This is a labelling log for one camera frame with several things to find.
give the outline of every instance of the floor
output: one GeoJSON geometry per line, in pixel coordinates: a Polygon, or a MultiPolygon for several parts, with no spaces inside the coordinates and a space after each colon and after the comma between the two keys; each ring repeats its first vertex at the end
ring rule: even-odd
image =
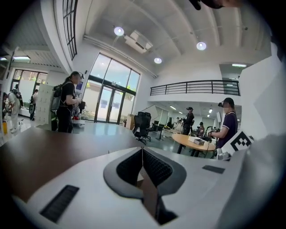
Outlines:
{"type": "MultiPolygon", "coordinates": [[[[4,136],[4,142],[11,139],[13,136],[18,134],[19,132],[23,132],[24,130],[37,126],[37,123],[34,121],[30,121],[29,118],[19,116],[18,117],[20,126],[19,131],[15,134],[11,134],[9,128],[11,127],[10,117],[8,117],[8,133],[4,136]]],[[[132,134],[131,130],[127,128],[122,128],[122,126],[115,125],[115,124],[105,124],[105,123],[94,123],[92,121],[85,121],[85,125],[82,127],[75,126],[73,129],[74,134],[86,134],[86,135],[95,135],[95,136],[102,136],[102,135],[118,135],[118,134],[132,134]]],[[[179,144],[175,142],[170,136],[161,136],[163,141],[159,141],[156,138],[159,137],[159,132],[150,132],[149,136],[151,137],[151,141],[146,141],[146,146],[156,147],[162,150],[171,151],[177,153],[179,144]]],[[[186,149],[182,149],[181,154],[183,155],[191,155],[190,149],[186,147],[186,149]]],[[[207,154],[207,158],[210,158],[212,153],[207,154]]],[[[199,157],[205,157],[203,153],[199,154],[199,157]]]]}

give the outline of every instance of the fluorescent light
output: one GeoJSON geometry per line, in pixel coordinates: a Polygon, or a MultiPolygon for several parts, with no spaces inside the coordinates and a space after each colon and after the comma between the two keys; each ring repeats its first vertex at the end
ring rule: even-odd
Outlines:
{"type": "Polygon", "coordinates": [[[233,67],[247,67],[245,64],[232,64],[233,67]]]}
{"type": "Polygon", "coordinates": [[[124,35],[124,30],[123,30],[123,28],[121,28],[121,27],[115,27],[114,33],[115,33],[117,36],[122,36],[122,35],[124,35]]]}
{"type": "Polygon", "coordinates": [[[162,63],[162,59],[161,59],[160,57],[156,57],[156,58],[154,59],[154,62],[155,62],[156,64],[160,64],[160,63],[162,63]]]}
{"type": "Polygon", "coordinates": [[[28,56],[14,56],[13,59],[30,59],[28,56]]]}
{"type": "Polygon", "coordinates": [[[206,43],[204,43],[204,42],[199,42],[199,43],[197,44],[197,49],[200,50],[200,51],[205,50],[205,49],[206,49],[206,43]]]}

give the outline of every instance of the brown table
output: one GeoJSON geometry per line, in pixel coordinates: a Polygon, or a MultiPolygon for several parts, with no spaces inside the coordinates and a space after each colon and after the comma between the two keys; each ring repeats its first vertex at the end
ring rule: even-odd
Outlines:
{"type": "Polygon", "coordinates": [[[31,127],[0,147],[0,163],[12,193],[26,202],[39,187],[81,161],[141,146],[128,133],[93,136],[31,127]]]}
{"type": "Polygon", "coordinates": [[[197,150],[197,151],[214,151],[215,150],[215,145],[210,143],[210,145],[206,142],[204,145],[198,145],[198,144],[195,144],[194,142],[191,142],[189,141],[189,135],[183,135],[183,134],[173,134],[172,135],[172,138],[180,143],[179,145],[179,148],[178,148],[178,151],[177,153],[180,154],[181,151],[182,151],[182,148],[183,146],[188,146],[194,150],[197,150]]]}

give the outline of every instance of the black office chair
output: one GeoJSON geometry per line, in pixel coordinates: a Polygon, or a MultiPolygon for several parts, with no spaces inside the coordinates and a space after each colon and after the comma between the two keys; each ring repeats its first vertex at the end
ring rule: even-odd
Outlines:
{"type": "Polygon", "coordinates": [[[135,137],[137,137],[138,141],[141,141],[143,144],[146,144],[146,140],[143,139],[143,137],[145,137],[147,135],[147,123],[146,121],[143,121],[143,118],[135,115],[134,116],[134,122],[135,122],[135,126],[133,129],[133,134],[135,137]]]}
{"type": "Polygon", "coordinates": [[[148,112],[145,112],[146,114],[146,121],[147,121],[147,135],[144,138],[149,139],[149,141],[151,141],[151,137],[148,136],[149,132],[154,131],[154,129],[150,128],[150,122],[151,122],[151,114],[148,112]]]}

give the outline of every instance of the glass door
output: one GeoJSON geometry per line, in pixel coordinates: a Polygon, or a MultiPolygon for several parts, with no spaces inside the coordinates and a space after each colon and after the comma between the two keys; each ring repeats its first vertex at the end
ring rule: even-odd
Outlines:
{"type": "Polygon", "coordinates": [[[125,92],[104,86],[94,121],[119,124],[124,95],[125,92]]]}

